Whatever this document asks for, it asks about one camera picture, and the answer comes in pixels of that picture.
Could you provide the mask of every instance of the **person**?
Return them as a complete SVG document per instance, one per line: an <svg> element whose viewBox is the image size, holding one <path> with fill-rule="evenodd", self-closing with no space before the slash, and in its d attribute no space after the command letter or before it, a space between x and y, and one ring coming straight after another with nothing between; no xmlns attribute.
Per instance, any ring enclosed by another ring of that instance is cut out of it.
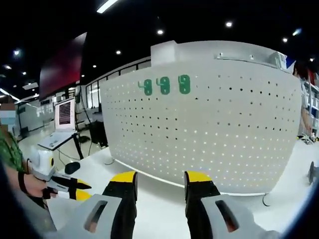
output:
<svg viewBox="0 0 319 239"><path fill-rule="evenodd" d="M308 107L307 100L306 100L307 91L304 86L305 80L308 78L307 68L303 66L300 62L296 62L294 65L293 75L300 80L301 90L302 90L301 121L300 121L298 135L302 135L303 133L302 122L304 123L304 126L307 130L307 134L310 134L312 130L312 125L310 122L311 117L309 117L309 114L307 112L307 107Z"/></svg>
<svg viewBox="0 0 319 239"><path fill-rule="evenodd" d="M46 183L29 174L31 170L11 133L15 124L15 117L15 105L12 97L3 97L0 105L0 158L4 163L4 170L10 186L13 189L21 189L18 175L19 173L23 174L25 188L29 197L39 206L45 208L42 196Z"/></svg>

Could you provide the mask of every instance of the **white floor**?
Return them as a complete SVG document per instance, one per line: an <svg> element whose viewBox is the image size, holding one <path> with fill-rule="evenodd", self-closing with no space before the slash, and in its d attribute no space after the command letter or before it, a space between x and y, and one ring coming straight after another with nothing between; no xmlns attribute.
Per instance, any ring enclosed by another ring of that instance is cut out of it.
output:
<svg viewBox="0 0 319 239"><path fill-rule="evenodd" d="M24 139L20 142L21 150L27 155L31 145L36 145L41 139L53 132L53 127L49 126L47 128L42 128L35 131L30 137ZM89 135L88 131L81 133L82 135ZM88 155L90 147L90 142L81 145L84 157ZM61 152L68 155L60 155L58 151L54 152L54 158L56 166L58 169L62 169L63 165L76 159L79 159L77 151L73 141L69 141L60 148ZM96 145L92 145L91 154L99 151L100 148ZM309 170L310 163L312 161L319 161L319 144L315 145L305 145L303 142L297 141L295 148L293 150L290 161L281 176L278 184L273 189L273 191L265 197L265 203L270 205L265 207L262 204L262 197L234 197L236 200L241 201L244 205L251 209L254 214L255 222L259 224L266 230L276 230L283 232L291 222L296 218L300 208L303 206L305 200L307 200L312 186L309 186L306 175ZM116 166L119 171L125 171L124 166ZM143 187L143 190L148 190L150 194L154 197L154 201L165 201L168 204L184 204L182 188L176 188L172 185L166 185L163 182L156 182L146 176L139 177L139 188ZM138 217L143 215L143 217L148 215L149 217L159 216L150 215L149 210L146 207L150 207L151 202L139 203L138 206ZM177 212L166 212L171 215L166 215L166 217L174 218ZM163 220L162 225L158 225L159 230L171 231L176 225L185 224L186 220L183 222L175 222L176 224L168 225L165 220ZM148 230L147 227L143 226L145 232Z"/></svg>

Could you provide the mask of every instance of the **black ceiling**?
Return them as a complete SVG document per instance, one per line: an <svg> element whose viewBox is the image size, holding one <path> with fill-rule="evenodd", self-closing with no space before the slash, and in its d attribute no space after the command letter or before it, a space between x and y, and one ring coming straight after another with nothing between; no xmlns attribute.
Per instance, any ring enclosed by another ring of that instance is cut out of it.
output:
<svg viewBox="0 0 319 239"><path fill-rule="evenodd" d="M1 1L0 87L20 99L38 93L38 89L33 92L22 86L38 82L44 61L84 32L88 35L82 84L150 56L150 46L169 40L248 42L281 51L312 68L319 65L318 10L310 0L298 4L255 0L119 0L105 13L96 13L104 1ZM225 27L229 20L233 21L232 28ZM297 28L302 28L302 33L292 36ZM163 29L164 34L157 35L158 29ZM283 37L288 38L287 43L282 42ZM18 57L13 54L16 49L20 49ZM318 60L309 61L316 56ZM6 64L12 69L3 67Z"/></svg>

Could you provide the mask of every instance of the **black stand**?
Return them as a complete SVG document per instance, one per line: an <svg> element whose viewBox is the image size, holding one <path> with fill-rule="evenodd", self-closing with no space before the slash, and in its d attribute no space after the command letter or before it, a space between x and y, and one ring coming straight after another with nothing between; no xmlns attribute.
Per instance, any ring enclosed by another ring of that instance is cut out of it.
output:
<svg viewBox="0 0 319 239"><path fill-rule="evenodd" d="M74 135L72 135L73 137L73 140L74 140L74 144L75 144L75 147L76 147L76 150L78 151L78 154L80 156L80 160L83 159L83 154L82 154L82 151L81 151L81 147L80 147L80 144L79 144L79 140L77 138L77 134L75 133Z"/></svg>

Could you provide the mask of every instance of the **computer monitor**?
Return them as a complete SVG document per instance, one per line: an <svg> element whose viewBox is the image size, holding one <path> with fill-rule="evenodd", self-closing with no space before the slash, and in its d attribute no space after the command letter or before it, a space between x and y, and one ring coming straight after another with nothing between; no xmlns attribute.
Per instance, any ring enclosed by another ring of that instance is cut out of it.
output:
<svg viewBox="0 0 319 239"><path fill-rule="evenodd" d="M75 130L75 99L66 99L55 105L55 129Z"/></svg>

